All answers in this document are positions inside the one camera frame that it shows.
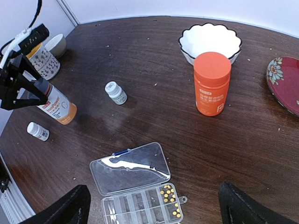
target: white wall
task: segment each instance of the white wall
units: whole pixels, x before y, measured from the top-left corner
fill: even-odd
[[[29,26],[36,7],[37,0],[0,0],[0,46]],[[41,23],[50,31],[50,37],[45,42],[59,33],[66,36],[74,29],[56,0],[43,0],[41,13],[34,27]],[[10,114],[11,112],[0,109],[0,135]]]
[[[299,37],[298,0],[65,0],[80,23],[172,15],[238,21]]]

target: wooden table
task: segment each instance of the wooden table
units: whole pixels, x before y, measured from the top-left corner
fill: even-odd
[[[201,115],[193,70],[179,50],[182,30],[223,23],[243,40],[224,111]],[[228,181],[263,205],[299,222],[299,121],[272,97],[270,60],[299,55],[299,40],[233,22],[178,17],[101,21],[67,37],[62,68],[51,81],[78,106],[63,126],[37,107],[13,112],[0,150],[36,212],[77,184],[92,195],[89,223],[104,223],[89,163],[125,148],[161,143],[183,205],[183,224],[221,223],[218,189]],[[105,93],[116,81],[129,95],[117,106]],[[26,133],[34,121],[51,131],[42,142]]]

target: bottle label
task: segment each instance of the bottle label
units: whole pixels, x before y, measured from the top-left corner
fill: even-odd
[[[118,98],[112,99],[116,104],[121,105],[124,104],[128,99],[128,96],[124,91],[122,91],[121,95]]]
[[[228,85],[219,90],[203,90],[195,85],[196,107],[204,115],[215,116],[221,113],[225,106]]]
[[[48,96],[48,102],[37,107],[63,125],[70,123],[77,112],[77,107],[54,86]]]
[[[49,134],[50,134],[50,132],[47,129],[43,129],[41,134],[39,136],[37,136],[37,138],[42,141],[46,141],[46,140],[48,140]]]

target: red plate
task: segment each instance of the red plate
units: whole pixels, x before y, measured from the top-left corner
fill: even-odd
[[[299,116],[299,60],[277,57],[267,68],[270,91],[289,112]]]

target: spray bottle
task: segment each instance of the spray bottle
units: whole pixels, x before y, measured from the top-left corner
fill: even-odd
[[[37,106],[39,109],[63,125],[69,124],[75,118],[77,113],[76,105],[70,102],[67,97],[51,83],[44,78],[33,81],[33,83],[36,88],[48,97],[48,102],[45,105]],[[27,98],[36,99],[37,97],[29,92]]]

